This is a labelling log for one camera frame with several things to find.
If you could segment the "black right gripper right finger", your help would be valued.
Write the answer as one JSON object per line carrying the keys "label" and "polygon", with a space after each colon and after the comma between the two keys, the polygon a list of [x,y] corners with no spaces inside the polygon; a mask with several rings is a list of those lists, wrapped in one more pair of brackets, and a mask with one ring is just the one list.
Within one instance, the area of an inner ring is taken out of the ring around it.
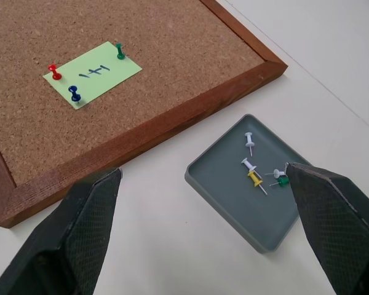
{"label": "black right gripper right finger", "polygon": [[336,295],[369,295],[369,198],[347,177],[290,163],[301,222]]}

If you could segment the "wood-framed cork board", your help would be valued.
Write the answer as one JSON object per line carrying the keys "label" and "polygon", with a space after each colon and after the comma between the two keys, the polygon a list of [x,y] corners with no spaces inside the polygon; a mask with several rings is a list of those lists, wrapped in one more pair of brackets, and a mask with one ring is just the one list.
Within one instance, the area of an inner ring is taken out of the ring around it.
{"label": "wood-framed cork board", "polygon": [[[48,83],[105,42],[141,71],[74,109]],[[272,82],[287,65],[218,0],[0,0],[0,227]]]}

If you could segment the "yellow push pin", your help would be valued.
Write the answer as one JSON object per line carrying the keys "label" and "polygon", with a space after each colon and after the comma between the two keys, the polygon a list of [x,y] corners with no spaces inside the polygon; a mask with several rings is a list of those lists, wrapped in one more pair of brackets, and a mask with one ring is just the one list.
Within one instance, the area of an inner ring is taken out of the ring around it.
{"label": "yellow push pin", "polygon": [[253,181],[255,187],[259,187],[264,195],[267,195],[268,193],[266,190],[262,187],[263,180],[256,175],[255,170],[249,171],[248,177]]}

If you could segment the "blue push pin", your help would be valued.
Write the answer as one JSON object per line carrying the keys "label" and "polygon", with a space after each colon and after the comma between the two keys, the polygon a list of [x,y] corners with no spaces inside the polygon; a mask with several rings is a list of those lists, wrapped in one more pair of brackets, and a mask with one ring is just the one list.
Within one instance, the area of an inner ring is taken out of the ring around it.
{"label": "blue push pin", "polygon": [[71,101],[78,103],[81,100],[81,96],[77,93],[77,87],[75,85],[70,86],[68,91],[71,93]]}

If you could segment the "light green paper note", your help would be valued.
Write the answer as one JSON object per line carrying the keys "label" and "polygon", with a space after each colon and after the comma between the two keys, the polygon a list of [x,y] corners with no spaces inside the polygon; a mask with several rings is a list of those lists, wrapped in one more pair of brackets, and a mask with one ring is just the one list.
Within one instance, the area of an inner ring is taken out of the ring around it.
{"label": "light green paper note", "polygon": [[[141,70],[128,56],[118,59],[116,46],[107,41],[57,68],[62,75],[59,81],[52,79],[52,73],[43,78],[77,110]],[[68,88],[72,85],[81,96],[78,103],[71,101]]]}

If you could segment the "red push pin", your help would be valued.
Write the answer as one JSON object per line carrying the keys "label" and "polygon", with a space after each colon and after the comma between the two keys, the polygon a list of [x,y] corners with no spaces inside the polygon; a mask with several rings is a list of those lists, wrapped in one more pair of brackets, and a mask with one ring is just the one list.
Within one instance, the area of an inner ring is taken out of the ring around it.
{"label": "red push pin", "polygon": [[62,78],[62,75],[57,71],[57,66],[55,64],[49,65],[48,70],[52,73],[53,80],[59,81]]}

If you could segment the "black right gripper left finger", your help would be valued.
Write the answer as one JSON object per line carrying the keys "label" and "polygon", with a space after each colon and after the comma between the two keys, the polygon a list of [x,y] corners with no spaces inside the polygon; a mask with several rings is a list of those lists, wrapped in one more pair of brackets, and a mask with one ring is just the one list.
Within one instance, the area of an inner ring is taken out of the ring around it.
{"label": "black right gripper left finger", "polygon": [[110,168],[74,183],[0,276],[0,295],[93,295],[121,179]]}

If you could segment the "grey plastic tray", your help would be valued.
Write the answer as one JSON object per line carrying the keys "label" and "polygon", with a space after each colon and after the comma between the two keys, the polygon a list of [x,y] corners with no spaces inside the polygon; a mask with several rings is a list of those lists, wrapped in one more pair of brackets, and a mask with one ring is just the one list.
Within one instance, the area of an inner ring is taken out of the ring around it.
{"label": "grey plastic tray", "polygon": [[[245,146],[252,132],[253,156]],[[268,193],[264,195],[248,177],[245,158]],[[298,218],[289,185],[276,182],[274,169],[287,162],[308,161],[250,114],[244,115],[186,169],[185,180],[259,253],[275,251]]]}

